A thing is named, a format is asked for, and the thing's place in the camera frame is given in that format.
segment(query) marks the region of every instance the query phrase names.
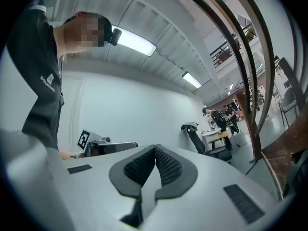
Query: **man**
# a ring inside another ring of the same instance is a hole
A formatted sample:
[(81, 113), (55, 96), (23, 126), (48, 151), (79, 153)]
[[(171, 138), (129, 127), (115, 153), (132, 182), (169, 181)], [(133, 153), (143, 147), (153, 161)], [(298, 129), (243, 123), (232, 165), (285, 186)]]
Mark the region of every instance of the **man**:
[(112, 26), (95, 13), (78, 12), (64, 25), (52, 28), (45, 16), (44, 0), (34, 0), (16, 20), (7, 40), (9, 54), (38, 99), (23, 127), (45, 147), (59, 150), (62, 159), (78, 158), (58, 148), (57, 132), (62, 96), (62, 60), (68, 53), (85, 51), (110, 42)]
[(231, 126), (230, 126), (231, 134), (234, 135), (234, 132), (239, 133), (239, 127), (237, 126), (236, 122), (235, 110), (232, 107), (228, 107), (226, 105), (223, 106), (223, 110), (231, 121)]
[[(225, 121), (224, 117), (222, 116), (222, 114), (219, 111), (212, 110), (208, 107), (205, 107), (205, 108), (202, 109), (202, 112), (205, 115), (211, 115), (212, 116), (212, 118), (215, 121), (215, 123), (217, 124), (217, 126), (221, 128), (220, 132), (226, 131), (227, 122)], [(225, 139), (226, 148), (229, 151), (232, 150), (232, 144), (231, 144), (231, 141), (229, 140), (229, 138), (225, 137), (224, 139)]]

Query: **balcony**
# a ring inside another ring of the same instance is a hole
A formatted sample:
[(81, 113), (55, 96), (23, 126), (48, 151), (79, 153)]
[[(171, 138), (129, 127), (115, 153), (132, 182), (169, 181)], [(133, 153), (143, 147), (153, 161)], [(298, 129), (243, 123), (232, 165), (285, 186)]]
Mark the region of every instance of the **balcony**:
[[(248, 24), (246, 27), (244, 27), (243, 32), (246, 35), (247, 41), (251, 48), (259, 42), (254, 26), (252, 24)], [(240, 49), (240, 53), (243, 53), (244, 51), (241, 50), (242, 46), (240, 45), (239, 40), (234, 33), (233, 33), (233, 39), (235, 40), (238, 48)], [(256, 48), (254, 49), (254, 51), (258, 51), (261, 48), (261, 45), (254, 48)], [(214, 63), (216, 72), (220, 71), (226, 65), (230, 64), (232, 61), (235, 60), (235, 57), (232, 57), (233, 52), (231, 51), (229, 44), (227, 42), (224, 42), (222, 45), (220, 45), (210, 55), (212, 57), (212, 61)]]

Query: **ceiling light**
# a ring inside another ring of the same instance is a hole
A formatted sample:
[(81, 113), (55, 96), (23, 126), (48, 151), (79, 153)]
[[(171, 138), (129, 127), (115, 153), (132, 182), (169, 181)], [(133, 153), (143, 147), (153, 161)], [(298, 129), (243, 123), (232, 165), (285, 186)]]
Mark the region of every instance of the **ceiling light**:
[(138, 36), (137, 34), (113, 25), (112, 30), (115, 28), (122, 31), (118, 44), (129, 47), (135, 51), (139, 51), (147, 56), (152, 56), (154, 51), (157, 49), (156, 45)]
[(200, 82), (198, 80), (196, 80), (190, 73), (185, 72), (185, 74), (183, 74), (182, 77), (183, 77), (184, 80), (193, 84), (195, 87), (197, 87), (197, 88), (201, 87)]

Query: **black chair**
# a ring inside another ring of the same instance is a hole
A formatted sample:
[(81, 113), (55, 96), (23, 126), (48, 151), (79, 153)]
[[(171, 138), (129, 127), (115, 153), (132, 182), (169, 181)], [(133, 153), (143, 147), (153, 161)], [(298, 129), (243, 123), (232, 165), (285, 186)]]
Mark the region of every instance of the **black chair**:
[(282, 114), (284, 114), (284, 118), (285, 118), (287, 125), (289, 127), (289, 122), (288, 122), (288, 119), (287, 119), (287, 116), (285, 115), (285, 113), (287, 113), (292, 108), (294, 108), (295, 117), (297, 117), (296, 105), (297, 105), (297, 102), (296, 102), (296, 99), (295, 99), (293, 89), (289, 88), (284, 94), (283, 101), (279, 102), (279, 109), (280, 109), (280, 112), (281, 112), (283, 127), (284, 127), (284, 120), (283, 120)]
[(193, 144), (195, 145), (198, 153), (206, 155), (206, 156), (218, 158), (225, 162), (230, 161), (232, 158), (232, 155), (229, 152), (229, 150), (227, 150), (226, 147), (216, 148), (216, 149), (213, 149), (207, 152), (205, 151), (205, 145), (202, 143), (201, 139), (196, 133), (196, 131), (198, 130), (197, 126), (198, 124), (195, 122), (187, 122), (182, 125), (181, 130), (186, 131), (188, 133), (188, 136), (192, 140)]

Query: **glass railing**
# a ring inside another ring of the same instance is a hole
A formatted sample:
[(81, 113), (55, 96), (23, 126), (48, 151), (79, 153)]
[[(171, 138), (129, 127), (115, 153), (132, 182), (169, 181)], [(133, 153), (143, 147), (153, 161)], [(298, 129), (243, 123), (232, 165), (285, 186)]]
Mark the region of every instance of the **glass railing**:
[[(255, 28), (252, 23), (248, 24), (243, 28), (243, 32), (246, 35), (247, 41), (250, 42), (255, 37), (257, 37)], [(235, 40), (239, 49), (241, 49), (241, 45), (237, 36), (233, 33), (233, 39)], [(233, 52), (230, 49), (230, 46), (227, 42), (224, 42), (220, 45), (216, 50), (214, 50), (211, 54), (212, 61), (214, 63), (214, 67), (217, 68), (220, 64), (222, 64), (225, 60), (233, 55)]]

